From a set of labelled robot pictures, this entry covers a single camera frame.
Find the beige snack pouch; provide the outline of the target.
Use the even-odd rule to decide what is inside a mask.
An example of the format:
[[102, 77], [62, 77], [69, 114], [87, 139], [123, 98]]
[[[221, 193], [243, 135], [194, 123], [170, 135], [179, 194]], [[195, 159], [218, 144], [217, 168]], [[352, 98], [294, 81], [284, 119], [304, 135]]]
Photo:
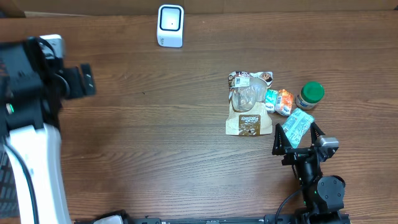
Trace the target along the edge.
[[272, 133], [266, 93], [272, 72], [231, 72], [228, 75], [229, 114], [225, 133], [231, 136], [262, 136]]

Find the orange tissue pack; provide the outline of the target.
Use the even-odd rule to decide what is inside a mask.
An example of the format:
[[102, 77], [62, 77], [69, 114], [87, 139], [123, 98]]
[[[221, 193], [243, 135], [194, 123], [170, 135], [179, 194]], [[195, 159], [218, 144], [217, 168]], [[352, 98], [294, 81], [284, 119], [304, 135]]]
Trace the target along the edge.
[[278, 91], [275, 111], [283, 116], [290, 116], [294, 96], [289, 91], [282, 89]]

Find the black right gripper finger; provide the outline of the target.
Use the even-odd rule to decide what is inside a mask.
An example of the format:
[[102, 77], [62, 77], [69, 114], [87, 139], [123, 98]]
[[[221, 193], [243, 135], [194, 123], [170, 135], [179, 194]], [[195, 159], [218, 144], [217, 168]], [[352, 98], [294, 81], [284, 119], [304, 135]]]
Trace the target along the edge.
[[312, 144], [315, 144], [318, 137], [325, 135], [325, 133], [317, 126], [315, 122], [310, 125]]
[[293, 147], [288, 140], [284, 129], [280, 123], [277, 123], [275, 126], [275, 136], [274, 136], [274, 145], [272, 148], [272, 154], [274, 156], [283, 156], [287, 153], [292, 152]]

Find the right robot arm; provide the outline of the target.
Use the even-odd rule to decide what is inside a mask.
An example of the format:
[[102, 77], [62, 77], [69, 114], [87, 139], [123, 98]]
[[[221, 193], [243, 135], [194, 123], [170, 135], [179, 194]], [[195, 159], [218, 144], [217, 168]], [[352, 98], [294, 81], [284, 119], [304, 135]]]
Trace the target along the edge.
[[[312, 144], [310, 147], [293, 148], [282, 125], [275, 126], [275, 139], [272, 148], [274, 156], [283, 156], [283, 166], [291, 166], [300, 188], [289, 195], [279, 206], [271, 220], [274, 223], [350, 223], [344, 208], [345, 181], [337, 175], [324, 176], [320, 164], [333, 157], [339, 148], [335, 137], [327, 136], [312, 123], [310, 125]], [[282, 216], [284, 205], [293, 197], [302, 194], [303, 208], [292, 215]]]

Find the green lid jar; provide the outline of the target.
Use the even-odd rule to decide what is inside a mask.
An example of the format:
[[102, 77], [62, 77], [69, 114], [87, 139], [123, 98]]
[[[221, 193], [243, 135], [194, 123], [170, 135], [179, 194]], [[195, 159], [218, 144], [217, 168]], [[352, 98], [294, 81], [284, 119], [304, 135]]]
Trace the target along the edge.
[[314, 108], [324, 97], [325, 89], [318, 82], [306, 83], [295, 98], [296, 105], [302, 110]]

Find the mint green wipes pack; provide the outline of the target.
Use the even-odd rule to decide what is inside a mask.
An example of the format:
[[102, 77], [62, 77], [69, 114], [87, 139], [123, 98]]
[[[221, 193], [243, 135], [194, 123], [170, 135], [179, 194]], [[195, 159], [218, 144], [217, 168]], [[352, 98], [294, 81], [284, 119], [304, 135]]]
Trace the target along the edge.
[[293, 113], [287, 118], [282, 125], [285, 135], [293, 148], [297, 148], [301, 142], [302, 137], [310, 128], [310, 125], [315, 121], [315, 118], [301, 110], [294, 109]]

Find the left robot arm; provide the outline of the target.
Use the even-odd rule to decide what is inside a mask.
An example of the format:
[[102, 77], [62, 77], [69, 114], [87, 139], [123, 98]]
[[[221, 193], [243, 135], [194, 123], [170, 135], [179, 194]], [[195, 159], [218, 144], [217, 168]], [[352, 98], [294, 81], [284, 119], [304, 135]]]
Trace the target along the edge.
[[60, 164], [65, 100], [96, 93], [89, 64], [64, 66], [58, 34], [1, 44], [1, 216], [70, 223]]

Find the teal Kleenex tissue pack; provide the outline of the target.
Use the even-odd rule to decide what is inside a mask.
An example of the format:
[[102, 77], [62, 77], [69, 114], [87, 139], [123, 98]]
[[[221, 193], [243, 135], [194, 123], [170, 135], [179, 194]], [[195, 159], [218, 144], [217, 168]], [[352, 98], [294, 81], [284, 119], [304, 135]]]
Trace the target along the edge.
[[266, 110], [268, 113], [274, 113], [275, 112], [275, 106], [277, 102], [277, 95], [278, 91], [277, 90], [271, 90], [268, 89], [266, 92], [266, 97], [265, 97], [265, 104], [266, 104]]

